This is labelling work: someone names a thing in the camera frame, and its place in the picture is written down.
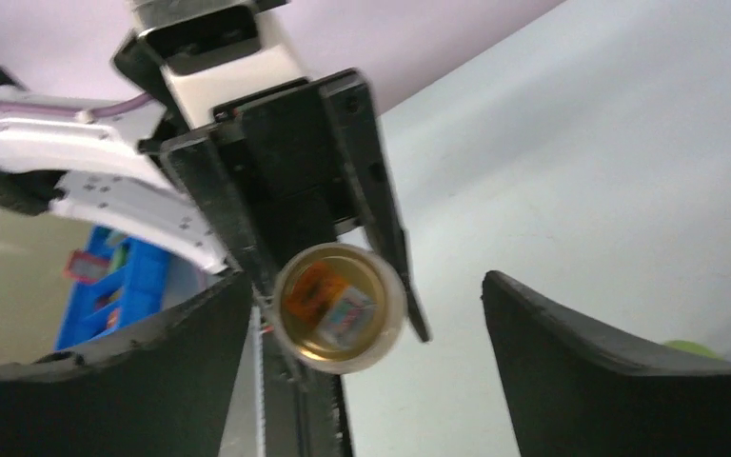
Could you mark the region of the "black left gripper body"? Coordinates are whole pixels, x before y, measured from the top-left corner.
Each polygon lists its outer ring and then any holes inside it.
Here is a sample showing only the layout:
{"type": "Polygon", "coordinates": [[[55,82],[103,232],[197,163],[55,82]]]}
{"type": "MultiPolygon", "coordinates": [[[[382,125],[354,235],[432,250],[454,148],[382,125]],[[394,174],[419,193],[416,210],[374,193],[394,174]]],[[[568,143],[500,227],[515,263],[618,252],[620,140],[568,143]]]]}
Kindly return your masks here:
{"type": "Polygon", "coordinates": [[[295,79],[214,106],[209,149],[225,179],[217,229],[245,266],[281,266],[303,248],[372,231],[372,133],[364,78],[295,79]]]}

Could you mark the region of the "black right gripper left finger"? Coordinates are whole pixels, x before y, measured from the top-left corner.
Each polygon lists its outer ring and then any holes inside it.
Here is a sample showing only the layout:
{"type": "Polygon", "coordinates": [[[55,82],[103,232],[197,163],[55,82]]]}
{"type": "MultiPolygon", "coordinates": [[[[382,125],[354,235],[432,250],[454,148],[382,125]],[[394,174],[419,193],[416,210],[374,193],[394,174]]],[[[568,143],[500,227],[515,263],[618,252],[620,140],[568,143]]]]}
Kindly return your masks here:
{"type": "Polygon", "coordinates": [[[251,314],[231,275],[129,327],[0,366],[0,456],[214,456],[251,314]]]}

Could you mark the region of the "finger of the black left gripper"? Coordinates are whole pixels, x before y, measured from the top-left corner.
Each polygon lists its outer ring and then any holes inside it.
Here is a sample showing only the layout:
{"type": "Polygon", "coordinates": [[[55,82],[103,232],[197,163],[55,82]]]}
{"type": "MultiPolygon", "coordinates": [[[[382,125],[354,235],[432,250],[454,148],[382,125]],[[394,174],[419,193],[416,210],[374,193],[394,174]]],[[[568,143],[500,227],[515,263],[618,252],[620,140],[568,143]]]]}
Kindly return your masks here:
{"type": "Polygon", "coordinates": [[[161,160],[204,215],[227,258],[247,274],[261,296],[271,296],[277,268],[213,141],[188,135],[167,140],[161,145],[161,160]]]}
{"type": "Polygon", "coordinates": [[[398,273],[407,299],[408,321],[418,339],[428,343],[431,332],[413,287],[405,228],[383,154],[369,84],[358,70],[347,69],[324,78],[319,92],[359,223],[371,248],[398,273]]]}

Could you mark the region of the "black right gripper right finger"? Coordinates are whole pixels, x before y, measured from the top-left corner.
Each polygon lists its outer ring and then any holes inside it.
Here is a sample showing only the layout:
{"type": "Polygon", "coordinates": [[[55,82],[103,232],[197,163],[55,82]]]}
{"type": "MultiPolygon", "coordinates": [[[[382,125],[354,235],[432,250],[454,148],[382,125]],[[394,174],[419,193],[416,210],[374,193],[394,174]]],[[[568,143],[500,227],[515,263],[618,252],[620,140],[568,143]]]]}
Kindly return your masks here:
{"type": "Polygon", "coordinates": [[[499,271],[482,300],[523,456],[731,456],[731,362],[614,328],[499,271]]]}

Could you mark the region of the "clear pill bottle gold lid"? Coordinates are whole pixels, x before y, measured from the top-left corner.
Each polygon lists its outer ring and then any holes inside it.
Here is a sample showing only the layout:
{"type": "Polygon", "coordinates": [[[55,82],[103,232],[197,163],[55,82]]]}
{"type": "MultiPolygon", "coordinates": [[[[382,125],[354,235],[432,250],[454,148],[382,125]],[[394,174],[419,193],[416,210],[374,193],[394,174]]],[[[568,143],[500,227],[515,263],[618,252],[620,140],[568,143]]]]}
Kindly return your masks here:
{"type": "Polygon", "coordinates": [[[267,319],[277,342],[310,368],[343,375],[373,367],[403,331],[407,298],[385,259],[343,243],[293,256],[275,280],[267,319]]]}

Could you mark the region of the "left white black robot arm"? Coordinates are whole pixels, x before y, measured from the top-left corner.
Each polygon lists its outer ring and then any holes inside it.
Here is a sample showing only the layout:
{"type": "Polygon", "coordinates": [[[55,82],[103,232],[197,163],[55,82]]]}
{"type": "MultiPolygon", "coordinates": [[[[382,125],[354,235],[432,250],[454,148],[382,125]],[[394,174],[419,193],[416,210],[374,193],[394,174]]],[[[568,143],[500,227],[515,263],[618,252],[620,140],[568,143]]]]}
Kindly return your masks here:
{"type": "Polygon", "coordinates": [[[241,269],[263,293],[304,247],[363,228],[402,279],[418,337],[430,338],[369,85],[355,69],[239,96],[187,129],[157,90],[114,107],[47,105],[0,67],[0,207],[46,212],[66,195],[53,173],[185,194],[208,230],[179,224],[168,247],[213,272],[241,269]]]}

